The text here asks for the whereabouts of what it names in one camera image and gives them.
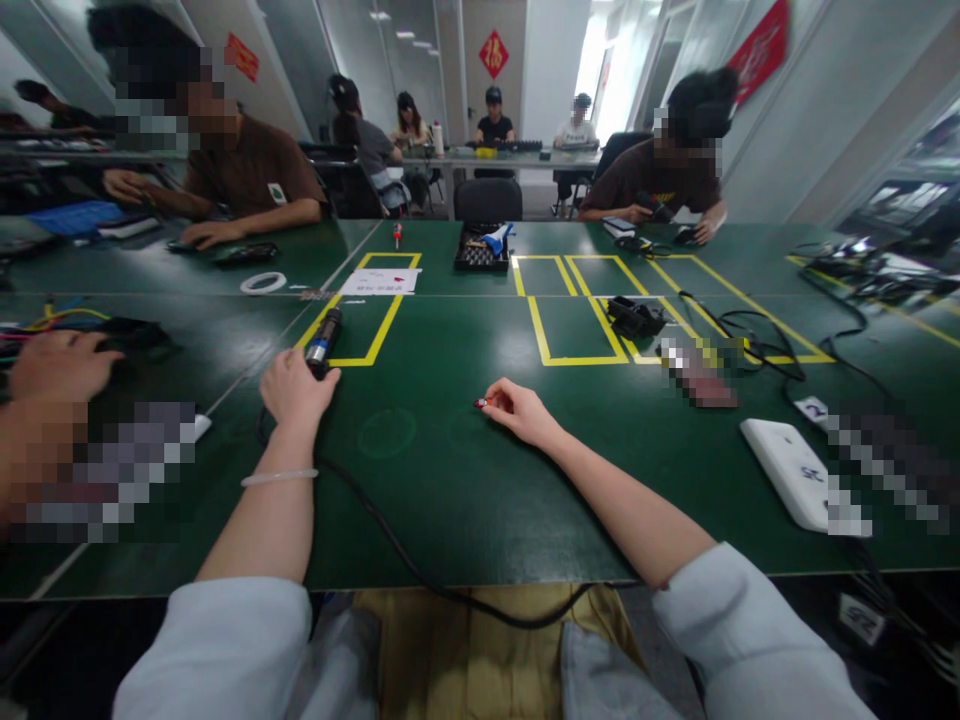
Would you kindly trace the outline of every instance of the white bottle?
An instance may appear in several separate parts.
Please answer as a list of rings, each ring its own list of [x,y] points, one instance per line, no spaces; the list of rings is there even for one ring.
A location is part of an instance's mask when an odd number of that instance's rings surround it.
[[[433,121],[433,147],[437,157],[443,157],[443,128],[440,127],[439,120]]]

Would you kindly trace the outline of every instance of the screwdriver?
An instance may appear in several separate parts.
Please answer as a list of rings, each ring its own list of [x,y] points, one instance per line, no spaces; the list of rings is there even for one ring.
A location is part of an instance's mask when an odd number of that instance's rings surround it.
[[[323,316],[320,327],[314,333],[310,342],[303,349],[303,356],[307,361],[310,372],[319,381],[326,377],[330,370],[330,363],[327,362],[327,356],[333,352],[337,344],[337,338],[340,337],[340,329],[343,326],[343,313],[340,308],[331,308]]]

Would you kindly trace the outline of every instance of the white paper sheet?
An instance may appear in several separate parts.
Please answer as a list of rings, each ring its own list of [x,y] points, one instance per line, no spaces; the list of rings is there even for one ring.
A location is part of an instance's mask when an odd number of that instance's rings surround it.
[[[341,295],[413,295],[422,268],[363,268],[354,270],[340,289]]]

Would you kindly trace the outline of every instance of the white sleeve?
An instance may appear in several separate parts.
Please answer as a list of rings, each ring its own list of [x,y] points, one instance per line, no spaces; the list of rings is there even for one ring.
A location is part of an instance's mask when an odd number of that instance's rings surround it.
[[[684,567],[653,606],[703,672],[711,720],[874,718],[840,657],[727,544]]]
[[[120,684],[113,717],[283,717],[310,618],[306,590],[289,580],[227,578],[180,588],[153,645]]]

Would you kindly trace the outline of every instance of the white router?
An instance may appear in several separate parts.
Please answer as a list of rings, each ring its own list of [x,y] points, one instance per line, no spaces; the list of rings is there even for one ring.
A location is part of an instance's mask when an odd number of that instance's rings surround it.
[[[800,432],[786,423],[750,419],[740,423],[790,516],[800,527],[830,535],[869,537],[871,523],[849,491],[840,489]]]

